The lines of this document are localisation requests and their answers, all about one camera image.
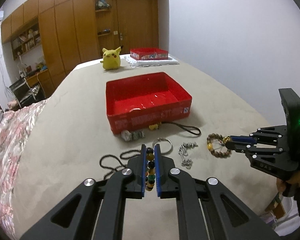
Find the silver bracelet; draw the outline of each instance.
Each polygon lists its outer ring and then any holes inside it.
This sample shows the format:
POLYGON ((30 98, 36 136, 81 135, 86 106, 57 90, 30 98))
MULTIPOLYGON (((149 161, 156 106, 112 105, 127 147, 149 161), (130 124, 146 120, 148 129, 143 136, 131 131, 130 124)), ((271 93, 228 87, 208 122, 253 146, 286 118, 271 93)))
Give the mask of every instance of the silver bracelet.
POLYGON ((172 143, 170 140, 166 139, 166 138, 158 138, 156 140, 153 141, 152 143, 152 149, 154 149, 154 146, 158 143, 158 142, 162 142, 162 141, 166 141, 168 143, 170 143, 170 149, 166 152, 161 152, 162 155, 166 155, 166 154, 169 154, 170 152, 172 152, 173 150, 173 146, 172 146, 172 143))

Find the floral blanket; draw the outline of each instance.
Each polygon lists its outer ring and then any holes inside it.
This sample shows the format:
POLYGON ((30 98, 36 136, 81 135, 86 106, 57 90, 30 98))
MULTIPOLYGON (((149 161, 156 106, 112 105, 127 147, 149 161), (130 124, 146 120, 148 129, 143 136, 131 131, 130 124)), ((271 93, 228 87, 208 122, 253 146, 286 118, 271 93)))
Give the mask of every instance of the floral blanket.
POLYGON ((0 122, 0 225, 11 239, 15 239, 11 203, 14 181, 28 137, 46 103, 43 100, 5 112, 0 122))

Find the red plastic tray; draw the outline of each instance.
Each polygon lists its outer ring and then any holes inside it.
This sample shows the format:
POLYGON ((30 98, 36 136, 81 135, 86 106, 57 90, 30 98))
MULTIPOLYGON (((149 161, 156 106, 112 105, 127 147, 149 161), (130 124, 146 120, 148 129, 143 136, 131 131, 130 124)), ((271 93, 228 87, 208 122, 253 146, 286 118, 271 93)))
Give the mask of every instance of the red plastic tray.
POLYGON ((135 60, 168 59, 168 51, 157 48, 130 49, 130 57, 135 60))
POLYGON ((188 117, 192 96, 164 72, 109 81, 106 113, 114 134, 188 117))

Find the beige tablecloth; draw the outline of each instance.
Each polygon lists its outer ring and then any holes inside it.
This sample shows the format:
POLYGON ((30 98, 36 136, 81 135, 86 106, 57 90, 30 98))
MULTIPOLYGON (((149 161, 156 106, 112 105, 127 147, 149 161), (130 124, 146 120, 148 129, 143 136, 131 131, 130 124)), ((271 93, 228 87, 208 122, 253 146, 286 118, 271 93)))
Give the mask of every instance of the beige tablecloth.
MULTIPOLYGON (((266 120, 245 101, 200 70, 180 65, 131 69, 122 60, 117 71, 105 72, 101 64, 72 71, 47 102, 29 138, 18 170, 14 196, 17 238, 36 223, 86 178, 101 180, 106 173, 99 167, 104 154, 150 146, 157 137, 171 140, 178 168, 177 149, 183 142, 197 142, 189 150, 193 160, 188 172, 198 179, 218 178, 254 212, 262 213, 276 194, 275 178, 250 167, 245 155, 217 159, 206 147, 209 133, 247 135, 266 120), (124 142, 114 136, 106 118, 106 82, 144 73, 166 72, 193 97, 191 114, 180 123, 200 127, 202 136, 191 138, 173 125, 158 131, 145 129, 146 137, 124 142)), ((143 200, 127 200, 123 239, 178 239, 174 199, 160 200, 156 190, 146 192, 143 200)))

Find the yellow plush toy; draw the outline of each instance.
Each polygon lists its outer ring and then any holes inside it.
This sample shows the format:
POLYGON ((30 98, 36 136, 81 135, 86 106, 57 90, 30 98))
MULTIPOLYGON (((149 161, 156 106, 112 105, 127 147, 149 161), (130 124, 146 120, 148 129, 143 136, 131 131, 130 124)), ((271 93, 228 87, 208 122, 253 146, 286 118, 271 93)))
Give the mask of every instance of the yellow plush toy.
POLYGON ((119 53, 121 51, 121 47, 117 49, 111 49, 111 50, 107 50, 103 48, 102 51, 103 51, 103 60, 100 62, 103 63, 103 68, 105 70, 120 68, 121 60, 120 60, 119 53))

